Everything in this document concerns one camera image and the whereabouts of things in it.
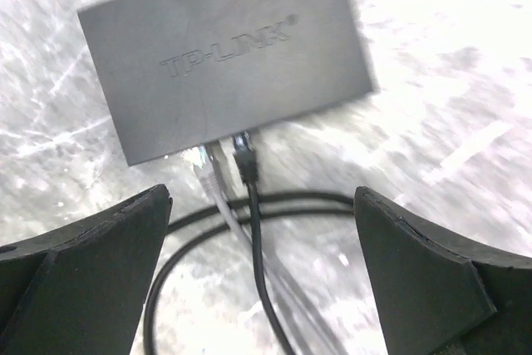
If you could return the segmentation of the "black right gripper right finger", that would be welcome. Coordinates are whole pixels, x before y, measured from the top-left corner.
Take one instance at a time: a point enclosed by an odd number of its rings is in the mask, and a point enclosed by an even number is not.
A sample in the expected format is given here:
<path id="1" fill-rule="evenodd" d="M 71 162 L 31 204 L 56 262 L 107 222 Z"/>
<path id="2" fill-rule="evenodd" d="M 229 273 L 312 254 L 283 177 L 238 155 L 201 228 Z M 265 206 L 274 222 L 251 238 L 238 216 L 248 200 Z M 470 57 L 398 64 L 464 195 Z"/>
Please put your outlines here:
<path id="1" fill-rule="evenodd" d="M 357 188 L 354 216 L 390 354 L 529 354 L 531 259 Z"/>

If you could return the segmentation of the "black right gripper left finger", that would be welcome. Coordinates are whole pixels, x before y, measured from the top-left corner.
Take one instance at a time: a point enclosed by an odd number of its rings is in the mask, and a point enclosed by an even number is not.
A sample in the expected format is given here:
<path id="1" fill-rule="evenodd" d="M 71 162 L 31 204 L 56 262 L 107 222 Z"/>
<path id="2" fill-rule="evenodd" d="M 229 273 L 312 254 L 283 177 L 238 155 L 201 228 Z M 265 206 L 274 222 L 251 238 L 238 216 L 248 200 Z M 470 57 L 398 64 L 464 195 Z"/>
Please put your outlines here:
<path id="1" fill-rule="evenodd" d="M 127 354 L 170 220 L 155 185 L 1 247 L 3 354 Z"/>

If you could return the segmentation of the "black network switch box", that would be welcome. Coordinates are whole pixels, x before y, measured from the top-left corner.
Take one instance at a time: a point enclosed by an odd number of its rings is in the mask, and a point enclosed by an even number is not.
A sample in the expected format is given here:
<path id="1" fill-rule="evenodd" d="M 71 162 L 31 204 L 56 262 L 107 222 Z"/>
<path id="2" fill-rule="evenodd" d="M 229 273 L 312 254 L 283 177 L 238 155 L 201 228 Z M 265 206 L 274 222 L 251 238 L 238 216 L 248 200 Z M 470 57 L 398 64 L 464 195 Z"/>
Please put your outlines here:
<path id="1" fill-rule="evenodd" d="M 107 0 L 78 17 L 128 165 L 373 89 L 349 0 Z"/>

